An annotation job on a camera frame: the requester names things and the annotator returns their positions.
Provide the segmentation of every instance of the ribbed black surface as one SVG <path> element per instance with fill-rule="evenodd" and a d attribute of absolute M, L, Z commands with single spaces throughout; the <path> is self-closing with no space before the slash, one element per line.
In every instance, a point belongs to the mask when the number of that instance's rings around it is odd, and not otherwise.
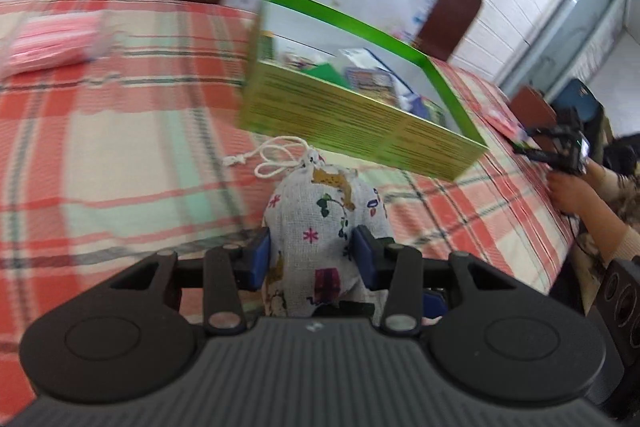
<path fill-rule="evenodd" d="M 209 341 L 182 378 L 139 400 L 43 397 L 10 427 L 612 426 L 583 401 L 541 410 L 484 403 L 444 380 L 412 341 L 353 319 L 261 319 Z"/>

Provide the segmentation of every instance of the round pivot cover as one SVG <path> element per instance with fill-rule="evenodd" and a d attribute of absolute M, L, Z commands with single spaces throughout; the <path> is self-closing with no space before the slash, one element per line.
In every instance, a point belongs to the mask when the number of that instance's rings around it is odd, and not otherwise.
<path fill-rule="evenodd" d="M 79 403 L 143 396 L 176 378 L 190 361 L 189 323 L 152 299 L 128 292 L 49 312 L 27 329 L 20 362 L 40 393 Z"/>
<path fill-rule="evenodd" d="M 581 396 L 604 361 L 584 317 L 526 291 L 478 292 L 434 328 L 430 351 L 468 391 L 511 405 L 551 405 Z"/>

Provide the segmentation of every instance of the drawstring bag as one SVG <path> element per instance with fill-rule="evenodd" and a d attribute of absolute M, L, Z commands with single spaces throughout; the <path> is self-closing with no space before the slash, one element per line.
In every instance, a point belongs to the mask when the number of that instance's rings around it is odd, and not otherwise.
<path fill-rule="evenodd" d="M 282 139 L 290 143 L 274 144 Z M 296 160 L 290 149 L 300 145 L 305 153 Z M 265 152 L 269 149 L 284 151 L 288 160 L 268 159 Z M 224 163 L 244 163 L 258 152 L 263 163 L 255 168 L 255 174 L 260 178 L 293 168 L 271 195 L 264 212 L 264 225 L 271 232 L 271 265 L 264 288 L 266 314 L 310 317 L 320 307 L 324 313 L 327 307 L 359 309 L 377 323 L 387 292 L 364 287 L 347 247 L 358 225 L 366 225 L 373 237 L 392 235 L 378 191 L 354 169 L 325 163 L 318 151 L 297 137 L 268 140 L 251 153 L 228 156 Z"/>

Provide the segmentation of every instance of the pink asterisk print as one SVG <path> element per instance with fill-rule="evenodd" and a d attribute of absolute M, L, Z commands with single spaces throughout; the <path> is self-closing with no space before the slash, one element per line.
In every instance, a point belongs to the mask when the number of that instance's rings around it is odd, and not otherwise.
<path fill-rule="evenodd" d="M 306 230 L 306 232 L 302 233 L 302 239 L 304 241 L 308 241 L 309 243 L 313 244 L 314 241 L 318 240 L 318 232 L 316 232 L 316 230 L 309 227 L 309 229 Z"/>
<path fill-rule="evenodd" d="M 278 203 L 278 201 L 280 201 L 280 195 L 276 194 L 274 195 L 273 200 L 269 202 L 269 208 L 275 208 L 276 203 Z"/>

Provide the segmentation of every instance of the patterned cloth bag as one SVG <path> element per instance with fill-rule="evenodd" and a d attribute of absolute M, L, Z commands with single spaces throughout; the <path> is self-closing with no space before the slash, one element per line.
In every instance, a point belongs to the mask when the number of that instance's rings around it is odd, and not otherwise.
<path fill-rule="evenodd" d="M 264 223 L 271 231 L 267 315 L 309 317 L 320 305 L 350 301 L 373 304 L 379 321 L 386 291 L 364 287 L 347 245 L 358 225 L 374 237 L 392 232 L 378 191 L 357 171 L 327 165 L 308 150 L 271 196 Z"/>

